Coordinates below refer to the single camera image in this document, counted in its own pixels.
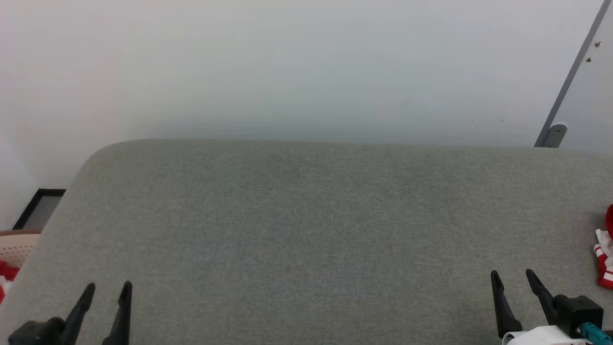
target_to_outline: fabric texture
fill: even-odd
[[[609,233],[610,238],[613,236],[613,204],[609,205],[609,208],[607,208],[604,224],[607,226],[607,232]]]
[[[19,273],[19,268],[11,267],[0,260],[0,303],[4,300],[17,273]]]
[[[490,272],[525,329],[596,284],[613,158],[560,149],[148,140],[82,167],[0,305],[0,338],[66,317],[108,335],[133,283],[132,345],[496,344]]]
[[[598,285],[613,290],[613,242],[608,232],[596,230],[598,244],[594,254],[598,260]]]

